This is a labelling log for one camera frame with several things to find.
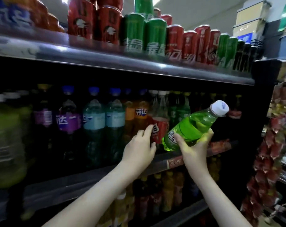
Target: red can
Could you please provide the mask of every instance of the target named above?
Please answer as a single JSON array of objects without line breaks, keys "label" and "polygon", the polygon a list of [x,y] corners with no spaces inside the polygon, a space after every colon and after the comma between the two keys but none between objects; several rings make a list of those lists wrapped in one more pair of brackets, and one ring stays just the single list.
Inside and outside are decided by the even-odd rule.
[{"label": "red can", "polygon": [[68,33],[92,39],[93,5],[89,0],[70,0]]},{"label": "red can", "polygon": [[100,8],[109,5],[117,8],[120,12],[123,10],[123,0],[97,0],[97,3]]},{"label": "red can", "polygon": [[214,57],[216,56],[216,52],[218,49],[220,35],[221,35],[221,32],[218,29],[213,29],[210,31],[207,64],[214,64]]},{"label": "red can", "polygon": [[99,9],[100,40],[106,43],[119,44],[121,12],[112,6]]},{"label": "red can", "polygon": [[166,35],[166,56],[171,60],[180,60],[182,58],[184,28],[178,24],[167,27]]},{"label": "red can", "polygon": [[161,11],[159,8],[156,8],[156,7],[153,8],[153,16],[154,17],[161,17]]},{"label": "red can", "polygon": [[184,59],[186,63],[192,64],[196,61],[197,39],[198,34],[196,31],[189,30],[184,32],[182,59]]},{"label": "red can", "polygon": [[161,18],[162,18],[164,21],[166,21],[167,26],[172,25],[172,16],[171,16],[171,15],[169,15],[169,14],[162,14],[162,15],[161,15]]},{"label": "red can", "polygon": [[198,33],[196,61],[206,63],[208,55],[208,45],[210,40],[210,26],[200,25],[194,29]]}]

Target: green bottle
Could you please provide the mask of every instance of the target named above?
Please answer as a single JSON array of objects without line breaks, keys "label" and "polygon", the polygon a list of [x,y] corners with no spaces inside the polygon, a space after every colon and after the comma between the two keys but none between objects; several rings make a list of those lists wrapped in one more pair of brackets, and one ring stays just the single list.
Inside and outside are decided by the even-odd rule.
[{"label": "green bottle", "polygon": [[189,105],[189,100],[188,96],[190,95],[191,92],[184,92],[184,105],[180,105],[179,108],[177,108],[176,113],[178,116],[178,121],[181,122],[183,118],[186,118],[190,115],[190,105]]},{"label": "green bottle", "polygon": [[179,150],[179,145],[174,138],[174,133],[181,135],[188,145],[202,137],[218,117],[223,116],[229,111],[228,105],[218,100],[210,105],[209,108],[192,113],[178,123],[165,137],[162,144],[166,151]]}]

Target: sprite bottle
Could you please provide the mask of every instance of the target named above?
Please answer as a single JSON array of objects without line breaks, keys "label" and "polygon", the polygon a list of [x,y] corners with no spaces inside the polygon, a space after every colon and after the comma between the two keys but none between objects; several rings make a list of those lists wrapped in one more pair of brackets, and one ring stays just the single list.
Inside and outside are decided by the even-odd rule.
[{"label": "sprite bottle", "polygon": [[162,139],[166,151],[179,149],[179,145],[174,138],[174,133],[178,133],[185,139],[185,142],[191,146],[193,141],[198,140],[202,135],[208,132],[209,128],[218,117],[223,116],[229,111],[228,105],[218,100],[210,105],[209,108],[192,113],[179,122],[165,137]]}]

